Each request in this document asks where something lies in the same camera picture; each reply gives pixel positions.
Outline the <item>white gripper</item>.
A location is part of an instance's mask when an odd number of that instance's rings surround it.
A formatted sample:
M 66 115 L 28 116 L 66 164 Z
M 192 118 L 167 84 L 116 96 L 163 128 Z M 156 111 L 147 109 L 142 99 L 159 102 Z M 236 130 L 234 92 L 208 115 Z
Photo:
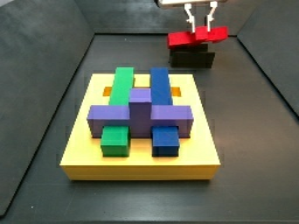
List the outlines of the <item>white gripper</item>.
M 207 30 L 211 31 L 211 22 L 214 21 L 214 13 L 218 9 L 218 3 L 226 3 L 228 0 L 155 0 L 158 7 L 179 7 L 183 6 L 187 14 L 187 23 L 191 24 L 191 33 L 195 33 L 195 16 L 192 15 L 192 4 L 196 6 L 210 5 L 210 14 L 207 15 Z

